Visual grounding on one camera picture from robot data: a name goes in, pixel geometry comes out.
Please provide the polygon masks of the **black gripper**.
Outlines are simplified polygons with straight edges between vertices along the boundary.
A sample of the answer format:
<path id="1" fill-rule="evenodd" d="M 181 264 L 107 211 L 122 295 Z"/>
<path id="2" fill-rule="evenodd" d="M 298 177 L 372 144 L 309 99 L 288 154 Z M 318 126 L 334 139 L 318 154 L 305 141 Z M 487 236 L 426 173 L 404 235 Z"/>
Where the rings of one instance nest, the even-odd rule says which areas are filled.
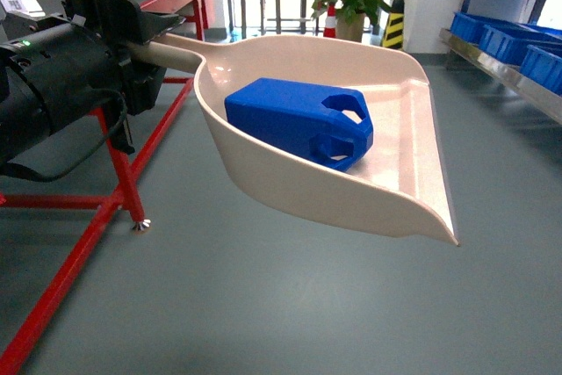
<path id="1" fill-rule="evenodd" d="M 117 150 L 134 152 L 126 119 L 154 107 L 163 70 L 133 49 L 180 26 L 184 17 L 142 11 L 132 0 L 61 0 L 67 23 L 56 41 L 56 128 L 96 108 Z"/>

